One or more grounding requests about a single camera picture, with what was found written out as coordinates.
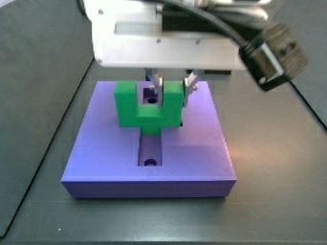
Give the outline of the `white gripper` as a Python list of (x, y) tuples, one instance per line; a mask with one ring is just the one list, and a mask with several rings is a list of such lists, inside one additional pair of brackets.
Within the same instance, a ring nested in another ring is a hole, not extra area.
[(165, 31), (158, 4), (135, 0), (83, 0), (83, 3), (93, 24), (97, 61), (105, 67), (147, 68), (158, 106), (163, 105), (165, 79), (157, 69), (199, 69), (183, 80), (189, 105), (203, 70), (243, 67), (238, 47), (229, 38), (214, 33)]

